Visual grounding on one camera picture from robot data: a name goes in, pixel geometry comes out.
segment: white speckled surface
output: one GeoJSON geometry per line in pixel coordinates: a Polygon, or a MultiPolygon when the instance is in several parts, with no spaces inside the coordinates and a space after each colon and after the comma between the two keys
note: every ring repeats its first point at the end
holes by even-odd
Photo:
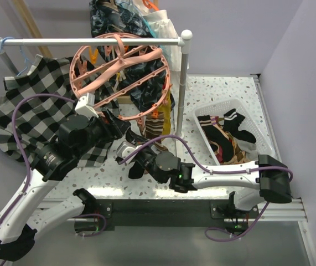
{"type": "MultiPolygon", "coordinates": [[[[192,110],[200,105],[208,104],[216,99],[223,100],[236,96],[244,101],[252,118],[256,121],[265,135],[268,136],[266,123],[253,78],[190,76],[190,81],[193,87],[186,91],[183,132],[189,147],[202,164],[212,165],[213,160],[210,157],[208,149],[206,148],[192,117],[192,110]]],[[[122,114],[129,115],[138,112],[133,105],[121,105],[120,107],[122,109],[122,114]]],[[[138,132],[135,123],[132,128],[134,131],[138,132]]],[[[130,180],[128,178],[128,170],[130,166],[119,166],[114,159],[116,149],[120,143],[120,141],[115,141],[113,143],[108,153],[108,159],[101,167],[76,168],[72,170],[46,198],[67,198],[77,188],[85,188],[97,198],[209,199],[227,198],[229,190],[232,189],[216,187],[181,194],[169,190],[168,184],[157,184],[150,175],[144,175],[139,180],[130,180]]],[[[173,140],[164,140],[163,143],[171,150],[171,152],[175,153],[175,144],[173,140]]],[[[191,161],[188,156],[185,158],[186,159],[184,160],[191,161]]]]}

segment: horizontal bar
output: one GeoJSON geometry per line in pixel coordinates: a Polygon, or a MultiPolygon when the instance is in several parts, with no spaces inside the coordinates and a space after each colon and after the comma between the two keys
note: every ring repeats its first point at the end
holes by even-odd
{"type": "MultiPolygon", "coordinates": [[[[177,45],[183,46],[181,38],[122,38],[124,45],[177,45]]],[[[61,38],[61,39],[9,39],[4,46],[76,46],[76,45],[116,45],[114,38],[61,38]]]]}

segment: round drying hanger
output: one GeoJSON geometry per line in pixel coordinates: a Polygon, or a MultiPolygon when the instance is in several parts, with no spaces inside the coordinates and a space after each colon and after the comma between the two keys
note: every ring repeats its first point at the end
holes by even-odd
{"type": "MultiPolygon", "coordinates": [[[[101,100],[98,103],[95,103],[94,109],[99,115],[102,115],[100,111],[100,107],[103,105],[108,104],[112,100],[116,99],[117,97],[129,93],[130,90],[133,88],[142,85],[145,81],[149,80],[150,78],[155,77],[157,74],[166,71],[165,75],[165,84],[162,87],[162,96],[160,99],[152,105],[150,109],[145,112],[141,112],[135,116],[119,116],[121,120],[134,120],[149,113],[153,112],[161,103],[163,103],[164,99],[167,96],[168,90],[170,89],[170,71],[169,66],[167,63],[166,58],[163,56],[163,51],[161,48],[157,48],[156,46],[149,46],[151,48],[151,52],[147,52],[147,45],[140,45],[137,47],[132,48],[131,50],[125,49],[121,38],[140,38],[139,36],[128,34],[128,33],[107,33],[96,38],[115,38],[118,42],[118,45],[114,45],[114,50],[116,52],[117,57],[113,60],[106,62],[91,71],[87,71],[86,69],[86,62],[81,62],[80,55],[85,51],[85,49],[89,49],[90,46],[82,46],[74,55],[74,58],[70,64],[70,85],[73,89],[75,96],[79,99],[86,93],[94,93],[95,90],[99,89],[104,85],[106,81],[108,81],[111,77],[115,74],[119,73],[124,67],[130,67],[142,62],[148,62],[151,60],[159,59],[162,61],[163,66],[161,68],[156,69],[155,71],[151,72],[149,75],[146,75],[140,80],[132,83],[131,85],[123,88],[122,90],[112,94],[111,96],[101,100]],[[75,74],[75,67],[79,70],[79,75],[75,74]],[[97,75],[97,73],[101,73],[99,77],[97,77],[93,82],[90,84],[83,86],[82,82],[84,79],[89,78],[92,75],[97,75]]],[[[110,53],[112,50],[112,46],[104,46],[105,53],[110,53]]]]}

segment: gray sock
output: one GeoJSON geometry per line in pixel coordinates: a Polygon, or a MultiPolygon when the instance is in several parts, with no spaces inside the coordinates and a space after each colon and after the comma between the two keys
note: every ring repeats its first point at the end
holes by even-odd
{"type": "Polygon", "coordinates": [[[236,137],[233,138],[236,140],[240,150],[245,151],[246,158],[248,158],[250,161],[256,160],[258,158],[255,143],[247,142],[245,140],[238,140],[236,137]]]}

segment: orange clip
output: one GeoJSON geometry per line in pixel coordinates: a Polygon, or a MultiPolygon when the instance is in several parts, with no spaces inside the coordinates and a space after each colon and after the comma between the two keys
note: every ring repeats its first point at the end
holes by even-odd
{"type": "Polygon", "coordinates": [[[151,1],[149,0],[143,0],[143,4],[145,5],[146,8],[149,9],[154,9],[155,11],[159,11],[159,8],[157,8],[157,6],[155,6],[151,1]]]}
{"type": "Polygon", "coordinates": [[[157,109],[155,109],[154,111],[153,111],[153,118],[155,118],[155,119],[157,119],[158,118],[158,110],[157,109]]]}
{"type": "Polygon", "coordinates": [[[95,65],[98,54],[99,54],[99,50],[97,50],[97,48],[94,50],[94,54],[93,54],[91,50],[91,46],[89,46],[89,56],[90,56],[91,64],[95,65]]]}

